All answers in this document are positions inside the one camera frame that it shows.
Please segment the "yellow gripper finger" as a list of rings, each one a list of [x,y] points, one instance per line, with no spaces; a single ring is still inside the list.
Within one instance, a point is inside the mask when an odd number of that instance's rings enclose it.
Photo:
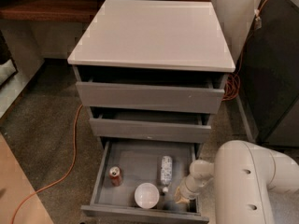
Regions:
[[[175,201],[175,203],[188,203],[189,202],[189,200],[181,194],[179,188],[177,188],[175,191],[174,201]]]

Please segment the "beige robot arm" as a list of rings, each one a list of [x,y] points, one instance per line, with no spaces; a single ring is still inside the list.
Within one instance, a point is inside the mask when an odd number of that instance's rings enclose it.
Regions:
[[[275,224],[268,193],[299,190],[299,165],[289,156],[252,143],[224,143],[214,162],[195,160],[177,187],[176,203],[195,199],[214,182],[217,224]]]

